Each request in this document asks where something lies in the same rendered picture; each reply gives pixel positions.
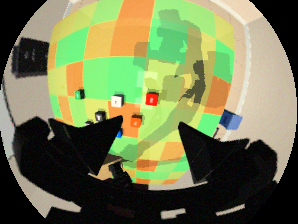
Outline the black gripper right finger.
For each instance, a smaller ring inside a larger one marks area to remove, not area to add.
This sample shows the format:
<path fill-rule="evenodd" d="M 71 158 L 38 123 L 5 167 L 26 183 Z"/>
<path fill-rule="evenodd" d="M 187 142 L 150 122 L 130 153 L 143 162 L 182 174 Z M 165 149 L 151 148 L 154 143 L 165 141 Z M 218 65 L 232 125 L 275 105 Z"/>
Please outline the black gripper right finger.
<path fill-rule="evenodd" d="M 216 171 L 218 165 L 222 164 L 231 152 L 245 149 L 250 143 L 249 137 L 233 141 L 217 141 L 214 137 L 206 133 L 204 135 L 182 121 L 178 125 L 178 133 L 180 133 L 181 143 L 184 144 L 182 147 L 185 149 L 194 185 L 205 183 L 206 176 L 212 175 L 212 172 Z"/>

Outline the small green block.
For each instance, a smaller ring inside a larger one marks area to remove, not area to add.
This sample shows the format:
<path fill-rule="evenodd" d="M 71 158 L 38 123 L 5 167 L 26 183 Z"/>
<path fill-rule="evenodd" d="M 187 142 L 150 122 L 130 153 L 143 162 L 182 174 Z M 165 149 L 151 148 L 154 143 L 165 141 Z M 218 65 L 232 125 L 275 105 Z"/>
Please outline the small green block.
<path fill-rule="evenodd" d="M 78 89 L 77 89 L 77 91 L 74 91 L 74 96 L 76 96 L 76 99 L 74 99 L 74 100 L 84 100 L 85 99 L 85 97 L 84 97 L 84 91 L 78 91 Z"/>

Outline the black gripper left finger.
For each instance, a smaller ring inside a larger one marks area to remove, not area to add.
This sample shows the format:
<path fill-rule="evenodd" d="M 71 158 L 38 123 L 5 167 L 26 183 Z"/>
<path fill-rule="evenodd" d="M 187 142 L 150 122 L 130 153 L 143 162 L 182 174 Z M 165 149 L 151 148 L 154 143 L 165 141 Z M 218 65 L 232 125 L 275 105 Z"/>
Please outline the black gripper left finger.
<path fill-rule="evenodd" d="M 96 124 L 89 124 L 81 128 L 65 124 L 63 121 L 52 119 L 52 117 L 48 117 L 48 120 L 53 135 L 71 143 L 82 163 L 89 168 L 90 175 L 97 176 L 122 127 L 122 115 L 113 116 L 108 120 L 98 121 Z"/>

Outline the blue block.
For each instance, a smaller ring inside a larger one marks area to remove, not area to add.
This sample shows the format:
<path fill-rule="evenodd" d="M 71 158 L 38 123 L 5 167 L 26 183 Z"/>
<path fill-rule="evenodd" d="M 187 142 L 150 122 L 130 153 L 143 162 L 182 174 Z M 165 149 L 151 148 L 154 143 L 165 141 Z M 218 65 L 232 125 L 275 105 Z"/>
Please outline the blue block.
<path fill-rule="evenodd" d="M 122 137 L 122 128 L 120 129 L 120 131 L 118 131 L 118 133 L 117 133 L 117 139 L 121 139 L 121 137 Z"/>

